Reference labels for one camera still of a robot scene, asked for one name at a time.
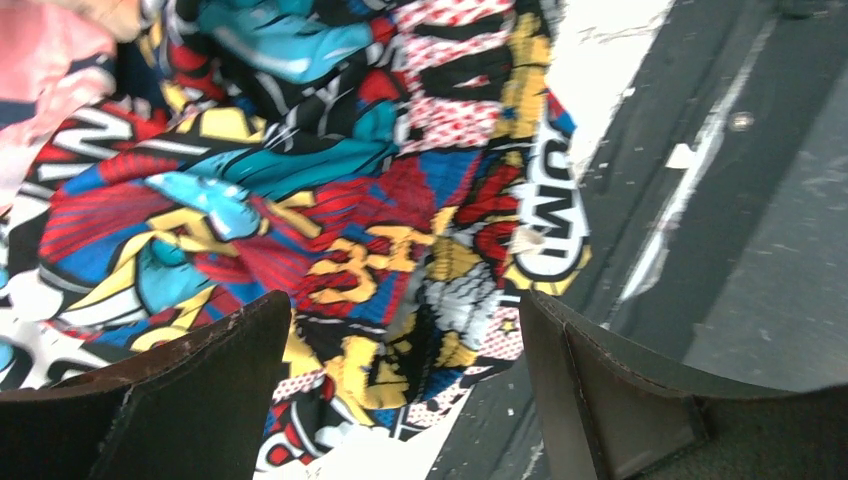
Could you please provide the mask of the comic print shorts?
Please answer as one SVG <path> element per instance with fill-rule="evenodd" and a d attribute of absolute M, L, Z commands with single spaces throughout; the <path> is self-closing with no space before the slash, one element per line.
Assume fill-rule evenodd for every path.
<path fill-rule="evenodd" d="M 130 85 L 77 109 L 1 221 L 1 373 L 96 368 L 279 291 L 256 465 L 407 440 L 522 352 L 589 260 L 547 85 L 558 1 L 144 1 Z"/>

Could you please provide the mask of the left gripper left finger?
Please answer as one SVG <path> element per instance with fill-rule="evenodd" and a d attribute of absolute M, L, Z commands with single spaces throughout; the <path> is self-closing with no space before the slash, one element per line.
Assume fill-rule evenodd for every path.
<path fill-rule="evenodd" d="M 5 479 L 249 479 L 291 322 L 274 291 L 213 324 L 96 368 L 60 359 L 1 373 Z"/>

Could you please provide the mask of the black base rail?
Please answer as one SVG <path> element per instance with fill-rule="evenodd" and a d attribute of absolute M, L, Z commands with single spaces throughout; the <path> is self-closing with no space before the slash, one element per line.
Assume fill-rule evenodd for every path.
<path fill-rule="evenodd" d="M 571 1 L 550 81 L 591 256 L 532 291 L 717 376 L 847 389 L 846 3 Z M 556 479 L 526 355 L 430 477 Z"/>

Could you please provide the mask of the pink white navy garment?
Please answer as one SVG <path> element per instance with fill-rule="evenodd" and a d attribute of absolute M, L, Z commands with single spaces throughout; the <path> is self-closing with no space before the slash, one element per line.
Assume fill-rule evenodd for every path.
<path fill-rule="evenodd" d="M 1 209 L 59 124 L 116 88 L 117 46 L 140 30 L 136 1 L 1 4 Z"/>

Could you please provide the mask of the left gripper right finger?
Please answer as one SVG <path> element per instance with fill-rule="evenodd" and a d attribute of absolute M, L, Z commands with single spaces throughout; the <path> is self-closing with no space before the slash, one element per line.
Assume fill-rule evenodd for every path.
<path fill-rule="evenodd" d="M 717 376 L 525 293 L 520 321 L 556 479 L 843 479 L 847 389 Z"/>

